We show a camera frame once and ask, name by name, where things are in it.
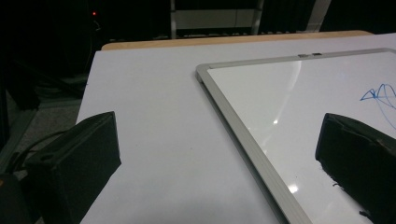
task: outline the wooden table edge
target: wooden table edge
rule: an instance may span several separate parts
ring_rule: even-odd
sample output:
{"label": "wooden table edge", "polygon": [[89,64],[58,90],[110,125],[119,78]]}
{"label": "wooden table edge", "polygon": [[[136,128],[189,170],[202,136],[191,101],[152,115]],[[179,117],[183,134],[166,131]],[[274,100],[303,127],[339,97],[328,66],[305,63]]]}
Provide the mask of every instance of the wooden table edge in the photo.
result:
{"label": "wooden table edge", "polygon": [[366,31],[337,31],[322,33],[300,33],[300,34],[282,34],[282,35],[242,35],[242,36],[225,36],[225,37],[204,37],[189,39],[170,39],[170,40],[151,40],[136,42],[118,42],[109,43],[102,46],[102,50],[113,49],[149,49],[164,47],[181,47],[181,46],[197,46],[211,44],[232,44],[247,43],[259,41],[277,41],[292,39],[315,39],[315,38],[336,38],[360,35],[372,35]]}

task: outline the whiteboard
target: whiteboard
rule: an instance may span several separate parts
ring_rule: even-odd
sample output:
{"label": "whiteboard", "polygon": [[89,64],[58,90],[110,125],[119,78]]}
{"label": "whiteboard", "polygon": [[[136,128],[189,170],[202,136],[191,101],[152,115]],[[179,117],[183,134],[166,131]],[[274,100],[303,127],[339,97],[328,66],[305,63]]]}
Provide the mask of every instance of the whiteboard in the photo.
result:
{"label": "whiteboard", "polygon": [[396,137],[393,49],[201,64],[215,100],[291,223],[372,223],[315,160],[323,117],[357,119]]}

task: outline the dark floor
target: dark floor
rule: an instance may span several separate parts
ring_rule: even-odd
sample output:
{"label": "dark floor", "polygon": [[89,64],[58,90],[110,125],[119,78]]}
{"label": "dark floor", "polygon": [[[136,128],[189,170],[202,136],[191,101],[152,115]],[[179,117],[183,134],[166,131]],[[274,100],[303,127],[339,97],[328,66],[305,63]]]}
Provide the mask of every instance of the dark floor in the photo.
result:
{"label": "dark floor", "polygon": [[[10,125],[10,138],[0,151],[0,168],[3,173],[9,159],[15,152],[21,152],[43,137],[52,133],[66,131],[76,124],[81,100],[57,99],[44,101],[37,110],[20,111],[7,96],[7,110]],[[40,149],[53,141],[57,136],[40,142],[34,149]],[[17,178],[26,175],[25,172],[14,173]],[[36,224],[43,224],[40,218]]]}

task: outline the black object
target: black object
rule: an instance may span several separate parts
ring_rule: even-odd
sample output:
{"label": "black object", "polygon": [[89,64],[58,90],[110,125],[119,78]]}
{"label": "black object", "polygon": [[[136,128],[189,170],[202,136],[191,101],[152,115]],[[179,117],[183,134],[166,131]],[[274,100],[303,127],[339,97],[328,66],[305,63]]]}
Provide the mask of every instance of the black object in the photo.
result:
{"label": "black object", "polygon": [[23,151],[14,152],[11,159],[9,160],[8,166],[6,168],[6,173],[13,174],[14,172],[25,170],[22,166],[23,166],[24,162],[26,161],[26,158],[28,157],[29,153],[33,152],[32,148],[34,148],[38,144],[42,143],[43,141],[46,141],[54,136],[57,136],[57,135],[60,135],[63,133],[65,133],[65,131],[51,133],[51,134],[46,135],[43,138],[33,142],[31,145],[29,145],[29,147],[27,147]]}
{"label": "black object", "polygon": [[32,223],[20,183],[15,175],[0,175],[0,223]]}
{"label": "black object", "polygon": [[316,159],[374,223],[396,223],[396,140],[347,117],[326,114]]}
{"label": "black object", "polygon": [[120,166],[114,112],[84,119],[25,164],[44,221],[79,223]]}

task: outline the table surface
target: table surface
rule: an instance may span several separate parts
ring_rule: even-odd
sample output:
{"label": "table surface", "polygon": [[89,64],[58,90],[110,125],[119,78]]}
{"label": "table surface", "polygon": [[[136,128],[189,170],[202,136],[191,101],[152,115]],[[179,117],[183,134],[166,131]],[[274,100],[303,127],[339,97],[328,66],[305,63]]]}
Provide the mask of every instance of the table surface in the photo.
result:
{"label": "table surface", "polygon": [[[115,111],[122,165],[82,223],[278,223],[197,81],[195,68],[201,63],[385,48],[395,42],[395,35],[352,34],[359,36],[232,44],[202,39],[204,45],[183,40],[190,46],[172,48],[153,41],[157,44],[152,47],[161,48],[96,52],[78,121]],[[171,41],[163,42],[170,46]]]}

